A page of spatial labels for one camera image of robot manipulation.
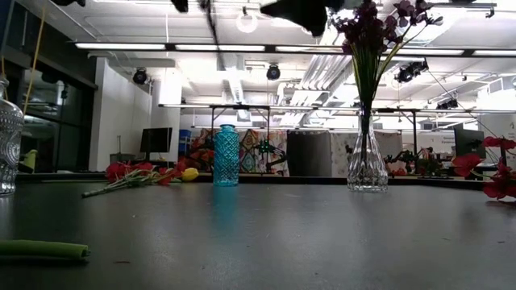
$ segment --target table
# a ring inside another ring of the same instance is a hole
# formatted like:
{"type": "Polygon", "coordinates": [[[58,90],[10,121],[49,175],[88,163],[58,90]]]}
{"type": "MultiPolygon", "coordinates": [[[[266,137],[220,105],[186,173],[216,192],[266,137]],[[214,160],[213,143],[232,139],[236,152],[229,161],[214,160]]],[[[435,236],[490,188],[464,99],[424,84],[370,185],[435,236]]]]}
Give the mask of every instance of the table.
{"type": "Polygon", "coordinates": [[[21,184],[0,238],[89,245],[87,264],[0,260],[0,289],[510,289],[516,210],[482,192],[175,184],[80,198],[21,184]]]}

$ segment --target glass vase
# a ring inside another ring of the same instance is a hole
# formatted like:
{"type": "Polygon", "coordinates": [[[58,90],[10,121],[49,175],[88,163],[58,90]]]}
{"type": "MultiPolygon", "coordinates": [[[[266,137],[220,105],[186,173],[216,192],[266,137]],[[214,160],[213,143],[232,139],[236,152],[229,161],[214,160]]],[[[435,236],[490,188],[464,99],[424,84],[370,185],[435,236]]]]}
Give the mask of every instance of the glass vase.
{"type": "Polygon", "coordinates": [[[221,125],[215,136],[213,183],[216,186],[236,186],[239,183],[239,134],[233,125],[221,125]]]}
{"type": "Polygon", "coordinates": [[[22,138],[23,113],[17,105],[4,99],[9,82],[0,77],[0,197],[16,190],[19,144],[22,138]]]}
{"type": "Polygon", "coordinates": [[[371,113],[360,112],[358,138],[350,158],[347,187],[353,192],[384,193],[389,175],[372,128],[371,113]]]}

